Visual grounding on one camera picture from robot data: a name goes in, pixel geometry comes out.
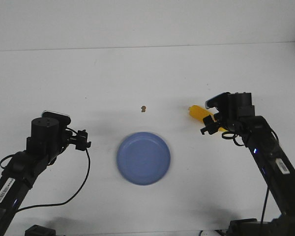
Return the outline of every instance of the white label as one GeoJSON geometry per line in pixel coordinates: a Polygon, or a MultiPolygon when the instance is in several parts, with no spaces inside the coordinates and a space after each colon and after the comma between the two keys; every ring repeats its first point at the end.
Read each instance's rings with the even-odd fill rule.
{"type": "Polygon", "coordinates": [[[287,175],[287,174],[290,173],[289,169],[287,169],[286,165],[284,164],[284,162],[283,162],[283,160],[281,158],[277,158],[275,160],[275,163],[279,167],[279,169],[282,172],[282,174],[287,175]]]}
{"type": "Polygon", "coordinates": [[[4,200],[6,194],[9,192],[10,188],[12,187],[12,184],[15,182],[15,179],[8,178],[8,180],[5,182],[4,186],[2,187],[0,191],[0,203],[4,200]]]}

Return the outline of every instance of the yellow object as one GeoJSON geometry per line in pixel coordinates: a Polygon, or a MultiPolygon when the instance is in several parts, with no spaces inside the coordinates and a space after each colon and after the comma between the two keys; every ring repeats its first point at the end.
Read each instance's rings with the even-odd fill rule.
{"type": "MultiPolygon", "coordinates": [[[[207,117],[207,116],[212,116],[213,114],[211,112],[209,112],[207,109],[204,109],[200,106],[197,105],[193,105],[191,107],[189,107],[189,115],[192,116],[193,118],[197,119],[198,121],[200,121],[201,123],[203,123],[203,118],[207,117]]],[[[227,131],[226,129],[223,128],[219,128],[219,131],[227,131]]]]}

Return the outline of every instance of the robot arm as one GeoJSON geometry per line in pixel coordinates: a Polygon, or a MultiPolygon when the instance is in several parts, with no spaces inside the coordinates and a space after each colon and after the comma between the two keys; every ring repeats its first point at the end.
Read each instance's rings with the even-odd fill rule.
{"type": "Polygon", "coordinates": [[[3,236],[37,177],[52,165],[69,144],[78,150],[90,147],[85,130],[73,136],[67,115],[45,111],[31,123],[26,150],[12,155],[0,178],[0,236],[3,236]]]}
{"type": "MultiPolygon", "coordinates": [[[[264,234],[295,236],[295,169],[281,149],[278,139],[262,116],[255,116],[250,93],[222,93],[206,102],[206,108],[216,107],[214,119],[204,118],[202,134],[217,132],[219,127],[228,130],[226,135],[240,136],[249,148],[282,213],[278,219],[266,223],[264,234]]],[[[229,235],[258,235],[260,224],[256,221],[233,222],[229,235]]]]}

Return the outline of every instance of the blue plate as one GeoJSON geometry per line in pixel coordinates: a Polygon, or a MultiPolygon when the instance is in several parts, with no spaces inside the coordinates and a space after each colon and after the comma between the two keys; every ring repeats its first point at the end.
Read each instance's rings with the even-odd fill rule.
{"type": "Polygon", "coordinates": [[[160,137],[139,132],[127,137],[117,152],[117,166],[131,183],[149,185],[159,181],[171,162],[170,151],[160,137]]]}

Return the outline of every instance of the white tabletop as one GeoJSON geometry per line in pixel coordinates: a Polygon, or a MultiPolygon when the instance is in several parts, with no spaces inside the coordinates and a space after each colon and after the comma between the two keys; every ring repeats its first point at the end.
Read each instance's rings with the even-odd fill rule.
{"type": "MultiPolygon", "coordinates": [[[[46,109],[71,115],[69,127],[92,141],[91,173],[76,199],[18,213],[6,235],[34,224],[99,234],[224,229],[260,218],[266,184],[249,151],[220,133],[202,136],[188,115],[225,91],[252,92],[256,114],[295,166],[295,43],[0,52],[0,160],[25,149],[31,120],[46,109]],[[172,155],[165,177],[149,186],[127,182],[116,167],[119,144],[138,131],[161,136],[172,155]]],[[[22,206],[65,201],[86,169],[86,155],[69,147],[22,206]]],[[[265,220],[278,216],[270,198],[265,220]]]]}

